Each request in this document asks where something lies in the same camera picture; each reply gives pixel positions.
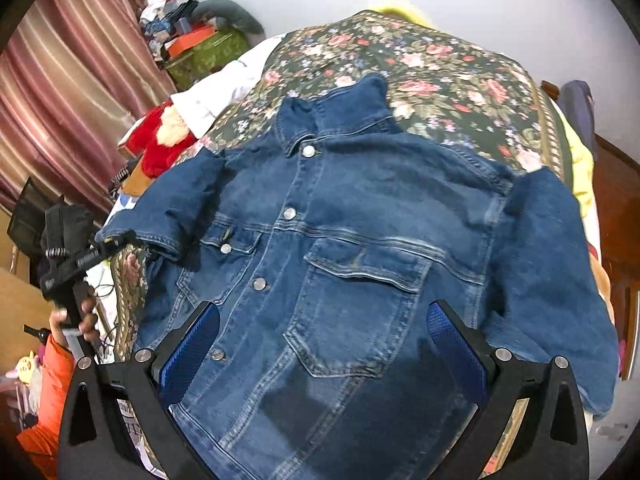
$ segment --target chest pocket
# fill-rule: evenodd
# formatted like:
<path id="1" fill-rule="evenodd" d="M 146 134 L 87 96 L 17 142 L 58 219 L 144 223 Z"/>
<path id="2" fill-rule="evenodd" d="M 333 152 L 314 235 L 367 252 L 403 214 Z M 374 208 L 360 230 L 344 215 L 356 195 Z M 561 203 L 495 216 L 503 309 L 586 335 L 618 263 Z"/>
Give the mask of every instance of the chest pocket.
<path id="1" fill-rule="evenodd" d="M 260 232 L 214 223 L 187 256 L 177 286 L 197 306 L 220 305 L 242 280 L 255 256 Z"/>
<path id="2" fill-rule="evenodd" d="M 413 320 L 431 261 L 397 248 L 321 238 L 284 337 L 314 377 L 378 378 Z"/>

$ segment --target green bag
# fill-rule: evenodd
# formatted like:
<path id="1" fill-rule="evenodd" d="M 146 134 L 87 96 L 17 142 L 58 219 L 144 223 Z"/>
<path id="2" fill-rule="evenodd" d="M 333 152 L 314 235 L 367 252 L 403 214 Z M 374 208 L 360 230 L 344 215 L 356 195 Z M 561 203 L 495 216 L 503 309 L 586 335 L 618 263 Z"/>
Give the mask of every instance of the green bag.
<path id="1" fill-rule="evenodd" d="M 184 92 L 248 50 L 244 35 L 234 28 L 226 28 L 165 62 L 163 68 L 174 80 L 178 91 Z"/>

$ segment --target pocket flap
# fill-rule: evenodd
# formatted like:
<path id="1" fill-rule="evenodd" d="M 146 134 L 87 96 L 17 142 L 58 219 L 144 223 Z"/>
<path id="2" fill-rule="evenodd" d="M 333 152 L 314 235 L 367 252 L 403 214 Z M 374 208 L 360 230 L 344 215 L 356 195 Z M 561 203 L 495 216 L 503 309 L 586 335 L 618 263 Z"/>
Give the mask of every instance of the pocket flap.
<path id="1" fill-rule="evenodd" d="M 370 278 L 406 292 L 419 292 L 431 267 L 430 259 L 395 247 L 334 238 L 316 240 L 305 260 L 341 278 Z"/>
<path id="2" fill-rule="evenodd" d="M 229 244 L 235 251 L 250 254 L 254 251 L 259 239 L 260 231 L 251 231 L 214 222 L 207 229 L 207 233 L 202 238 L 202 243 L 215 247 Z"/>

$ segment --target orange jacket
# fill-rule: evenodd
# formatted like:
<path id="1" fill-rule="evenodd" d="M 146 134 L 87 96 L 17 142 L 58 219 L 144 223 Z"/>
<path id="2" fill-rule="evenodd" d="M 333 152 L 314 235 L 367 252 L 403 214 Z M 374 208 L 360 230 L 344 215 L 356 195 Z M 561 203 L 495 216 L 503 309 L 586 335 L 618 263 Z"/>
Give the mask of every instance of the orange jacket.
<path id="1" fill-rule="evenodd" d="M 18 434 L 18 442 L 47 480 L 57 478 L 58 434 L 73 371 L 73 356 L 49 336 L 42 367 L 38 423 Z"/>

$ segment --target plush toy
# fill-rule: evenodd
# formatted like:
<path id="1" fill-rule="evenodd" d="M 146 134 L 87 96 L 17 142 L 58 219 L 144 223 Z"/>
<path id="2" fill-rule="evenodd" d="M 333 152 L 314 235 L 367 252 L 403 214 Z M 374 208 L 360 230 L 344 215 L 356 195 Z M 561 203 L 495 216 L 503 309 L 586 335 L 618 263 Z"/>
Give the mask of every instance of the plush toy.
<path id="1" fill-rule="evenodd" d="M 144 152 L 140 161 L 142 173 L 149 178 L 157 178 L 195 142 L 195 136 L 168 100 L 146 114 L 131 132 L 125 146 L 134 155 Z"/>
<path id="2" fill-rule="evenodd" d="M 33 352 L 30 352 L 27 357 L 23 357 L 18 361 L 14 370 L 7 372 L 5 375 L 9 379 L 20 379 L 24 384 L 29 386 L 34 371 L 39 367 L 38 358 Z"/>
<path id="3" fill-rule="evenodd" d="M 184 124 L 182 117 L 171 105 L 162 111 L 160 125 L 148 143 L 140 164 L 142 172 L 156 178 L 168 170 L 178 156 L 196 143 L 196 137 Z"/>

